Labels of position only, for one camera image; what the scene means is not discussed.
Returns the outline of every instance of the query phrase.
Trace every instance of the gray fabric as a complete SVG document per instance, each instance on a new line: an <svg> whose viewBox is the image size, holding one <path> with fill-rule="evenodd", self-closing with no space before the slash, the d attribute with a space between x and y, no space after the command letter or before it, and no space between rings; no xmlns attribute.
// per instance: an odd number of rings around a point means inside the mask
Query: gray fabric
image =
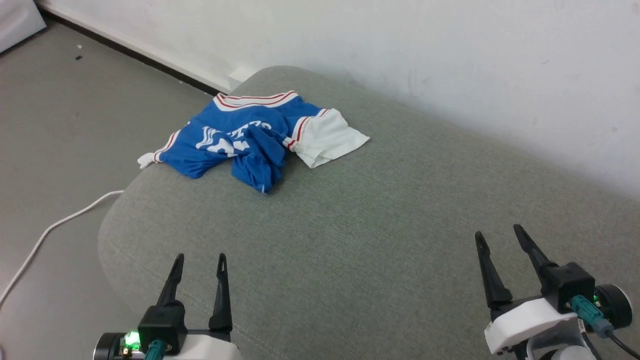
<svg viewBox="0 0 640 360"><path fill-rule="evenodd" d="M188 325L205 327L225 252L245 359L489 358L474 233L484 232L514 295L535 295L514 223L552 259L640 298L637 202L305 70L264 69L234 95L290 89L372 140L313 170L290 156L270 195L235 180L229 163L197 180L166 165L144 170L99 235L105 273L137 313L184 252L179 298ZM620 332L639 337L638 326Z"/></svg>

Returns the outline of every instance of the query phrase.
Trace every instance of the green led light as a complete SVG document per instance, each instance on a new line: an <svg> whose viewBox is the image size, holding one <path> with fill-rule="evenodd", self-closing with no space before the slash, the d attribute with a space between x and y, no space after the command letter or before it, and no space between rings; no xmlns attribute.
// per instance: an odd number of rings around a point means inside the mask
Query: green led light
<svg viewBox="0 0 640 360"><path fill-rule="evenodd" d="M124 336L124 345L131 348L131 350L140 349L140 334L137 331L131 331Z"/></svg>

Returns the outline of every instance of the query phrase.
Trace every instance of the teal connector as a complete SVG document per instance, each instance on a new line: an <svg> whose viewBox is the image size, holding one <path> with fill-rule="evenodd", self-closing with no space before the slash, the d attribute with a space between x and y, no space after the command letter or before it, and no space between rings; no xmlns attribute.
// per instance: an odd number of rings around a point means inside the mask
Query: teal connector
<svg viewBox="0 0 640 360"><path fill-rule="evenodd" d="M604 318L602 311L582 295L576 295L571 299L571 310L588 323L593 331L603 339L607 337L605 332L614 330L613 325Z"/></svg>
<svg viewBox="0 0 640 360"><path fill-rule="evenodd" d="M162 360L166 352L166 345L162 340L154 340L149 344L149 349L145 354L145 360Z"/></svg>

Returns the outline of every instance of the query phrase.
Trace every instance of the white lettering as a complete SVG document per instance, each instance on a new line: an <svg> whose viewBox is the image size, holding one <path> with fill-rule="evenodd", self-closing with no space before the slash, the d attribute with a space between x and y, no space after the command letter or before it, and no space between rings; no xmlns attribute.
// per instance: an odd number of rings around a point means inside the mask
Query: white lettering
<svg viewBox="0 0 640 360"><path fill-rule="evenodd" d="M262 126L262 127L267 128L267 129L271 129L271 125L269 125L268 123L256 120L256 121L250 121L247 125L243 125L242 127L238 128L236 130L233 130L230 133L227 133L227 135L231 136L234 139L241 138L241 137L244 136L244 130L247 130L247 128L250 125Z"/></svg>
<svg viewBox="0 0 640 360"><path fill-rule="evenodd" d="M211 145L213 143L213 135L215 133L220 133L221 131L215 130L212 127L205 126L202 128L202 141L196 144L196 149L199 149L206 145Z"/></svg>
<svg viewBox="0 0 640 360"><path fill-rule="evenodd" d="M234 142L234 148L240 151L245 150L247 147L249 147L249 144L247 142Z"/></svg>
<svg viewBox="0 0 640 360"><path fill-rule="evenodd" d="M207 151L211 152L218 152L220 150L224 150L224 153L227 154L228 158L233 158L234 156L236 156L236 154L234 154L234 147L231 146L227 139L221 138L218 141L217 145L213 145L207 148Z"/></svg>

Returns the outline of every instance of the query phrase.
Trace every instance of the floor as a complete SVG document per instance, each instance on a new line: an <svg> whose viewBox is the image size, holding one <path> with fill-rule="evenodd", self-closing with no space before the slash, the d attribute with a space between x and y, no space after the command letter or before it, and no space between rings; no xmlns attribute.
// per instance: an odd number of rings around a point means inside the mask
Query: floor
<svg viewBox="0 0 640 360"><path fill-rule="evenodd" d="M0 54L0 288L47 226L124 189L210 99L57 23ZM103 332L137 325L98 262L112 203L46 239L0 309L4 360L91 359Z"/></svg>

